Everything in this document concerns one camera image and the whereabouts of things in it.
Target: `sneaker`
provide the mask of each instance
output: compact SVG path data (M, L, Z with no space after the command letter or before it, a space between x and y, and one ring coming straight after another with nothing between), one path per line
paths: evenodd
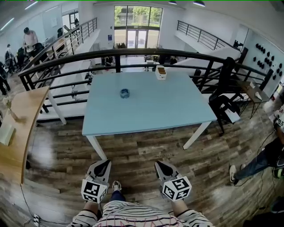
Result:
M236 166L235 165L231 165L230 169L229 169L229 173L230 173L230 182L234 182L235 181L235 173L237 172Z
M118 181L118 180L115 180L113 183L112 183L112 190L115 192L115 191L121 191L121 183Z
M241 165L241 170L243 169L243 168L245 168L246 167L246 165L245 164L242 164Z

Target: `power outlet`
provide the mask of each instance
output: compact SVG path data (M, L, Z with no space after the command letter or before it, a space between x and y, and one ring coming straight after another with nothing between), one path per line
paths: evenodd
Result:
M34 214L34 225L36 227L39 227L39 220L40 220L40 217L36 214Z

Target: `table top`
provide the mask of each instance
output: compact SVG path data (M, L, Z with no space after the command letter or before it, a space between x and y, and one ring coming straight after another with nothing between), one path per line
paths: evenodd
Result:
M260 102L268 102L269 101L269 97L266 95L266 93L264 93L263 91L261 91L259 89L259 86L255 83L254 84L254 88L252 88L250 86L250 82L249 81L241 81L238 80L237 84L242 88L242 90L248 95L248 97L254 102L254 103L260 103ZM260 100L259 98L257 98L255 96L255 93L258 92L259 95L262 97L262 100Z
M4 117L3 123L15 127L9 146L0 144L0 174L9 181L24 182L28 142L48 90L46 86L16 94L12 111L20 120L15 121L8 113Z
M121 98L127 88L129 98ZM216 120L191 78L167 72L165 81L154 72L94 75L83 135L108 135L166 129Z

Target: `wooden floor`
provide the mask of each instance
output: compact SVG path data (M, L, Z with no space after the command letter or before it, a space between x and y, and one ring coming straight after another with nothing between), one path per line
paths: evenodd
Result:
M251 109L252 105L249 105L241 121L225 125L222 137L219 137L218 124L210 124L188 150L183 150L182 146L198 125L98 137L112 161L109 183L120 180L127 201L170 212L170 202L163 200L158 190L159 181L154 169L155 161L168 161L187 176L193 186L190 196L185 199L189 208L202 212L216 226L242 226L259 207L268 206L282 195L284 188L282 180L272 178L270 168L263 174L263 184L261 173L243 186L229 184L229 166L235 164L239 168L242 163L248 163L273 131L262 109L250 120ZM44 220L69 223L84 206L80 195L82 178L90 164L100 158L82 136L82 126L83 120L77 119L68 120L67 125L59 121L42 123L34 130L29 146L31 169L26 170L26 178L51 189L24 185L23 192L31 213ZM272 134L265 144L275 137ZM109 200L111 191L110 188L104 202ZM3 178L0 179L0 218L9 227L23 226L31 218L20 185Z

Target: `chair leg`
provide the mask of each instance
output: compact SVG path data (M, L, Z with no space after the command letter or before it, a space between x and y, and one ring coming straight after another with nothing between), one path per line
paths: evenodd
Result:
M219 123L219 126L220 126L220 128L221 128L221 130L222 130L222 134L221 135L223 135L224 133L225 133L225 131L224 131L224 128L223 128L223 125L222 125L222 121L221 121L221 119L217 119L217 121L218 121L218 123Z

